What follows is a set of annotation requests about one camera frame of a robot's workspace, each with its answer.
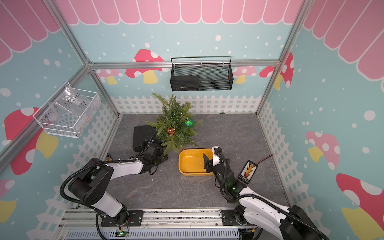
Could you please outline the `yellow plastic bin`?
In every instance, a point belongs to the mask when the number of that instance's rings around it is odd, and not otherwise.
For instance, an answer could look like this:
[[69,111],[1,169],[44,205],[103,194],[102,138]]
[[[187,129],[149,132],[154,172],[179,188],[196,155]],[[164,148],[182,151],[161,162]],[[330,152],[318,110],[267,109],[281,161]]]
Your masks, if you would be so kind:
[[179,154],[179,171],[186,177],[213,176],[205,170],[204,156],[213,158],[212,149],[185,149]]

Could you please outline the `copper shiny ball ornament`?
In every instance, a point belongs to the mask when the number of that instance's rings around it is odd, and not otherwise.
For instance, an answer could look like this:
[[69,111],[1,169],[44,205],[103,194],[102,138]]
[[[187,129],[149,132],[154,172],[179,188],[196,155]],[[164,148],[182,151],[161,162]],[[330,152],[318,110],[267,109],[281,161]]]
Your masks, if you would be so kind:
[[173,136],[175,133],[176,133],[176,129],[175,129],[175,128],[173,128],[173,127],[171,127],[171,126],[169,126],[169,127],[167,128],[167,134],[168,134],[168,135]]

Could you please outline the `green glitter ball ornament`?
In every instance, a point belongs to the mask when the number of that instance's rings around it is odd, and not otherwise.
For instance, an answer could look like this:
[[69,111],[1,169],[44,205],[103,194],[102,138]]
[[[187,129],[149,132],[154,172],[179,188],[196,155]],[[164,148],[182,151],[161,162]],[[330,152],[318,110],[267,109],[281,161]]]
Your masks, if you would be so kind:
[[187,128],[191,129],[195,126],[195,120],[192,118],[189,118],[188,120],[185,120],[184,124]]

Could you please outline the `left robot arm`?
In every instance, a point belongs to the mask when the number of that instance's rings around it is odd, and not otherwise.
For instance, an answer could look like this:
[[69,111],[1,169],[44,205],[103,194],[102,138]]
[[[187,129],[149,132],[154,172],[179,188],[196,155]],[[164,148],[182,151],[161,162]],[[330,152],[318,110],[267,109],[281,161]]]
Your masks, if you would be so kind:
[[156,170],[152,168],[157,169],[167,160],[165,149],[156,142],[127,160],[102,161],[93,158],[63,181],[60,195],[67,201],[91,208],[107,222],[121,226],[131,216],[124,204],[107,193],[110,181],[128,175],[154,174]]

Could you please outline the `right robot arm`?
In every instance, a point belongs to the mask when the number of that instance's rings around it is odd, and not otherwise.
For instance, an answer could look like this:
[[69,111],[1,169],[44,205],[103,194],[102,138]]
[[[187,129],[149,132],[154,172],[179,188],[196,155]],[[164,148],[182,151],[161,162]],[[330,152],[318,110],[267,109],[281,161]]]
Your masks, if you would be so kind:
[[228,204],[236,205],[234,217],[240,225],[254,225],[280,240],[326,240],[305,211],[293,205],[279,205],[257,194],[248,185],[258,169],[258,164],[247,161],[235,177],[220,147],[212,149],[213,157],[203,155],[204,169],[213,173],[221,195]]

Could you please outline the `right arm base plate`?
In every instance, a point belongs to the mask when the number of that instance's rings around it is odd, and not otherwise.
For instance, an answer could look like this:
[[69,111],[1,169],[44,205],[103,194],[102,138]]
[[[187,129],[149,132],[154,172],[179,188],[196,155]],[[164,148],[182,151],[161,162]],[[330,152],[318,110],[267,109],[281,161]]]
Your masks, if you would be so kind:
[[235,210],[221,210],[219,217],[222,220],[223,226],[252,226],[248,223],[243,215]]

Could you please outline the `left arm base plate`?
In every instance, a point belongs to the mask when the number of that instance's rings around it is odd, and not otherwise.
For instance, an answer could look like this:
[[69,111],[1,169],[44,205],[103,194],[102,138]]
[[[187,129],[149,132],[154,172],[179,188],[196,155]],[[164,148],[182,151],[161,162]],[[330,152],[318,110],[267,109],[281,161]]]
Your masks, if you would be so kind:
[[116,217],[106,216],[102,218],[102,227],[140,227],[144,218],[144,211],[122,211]]

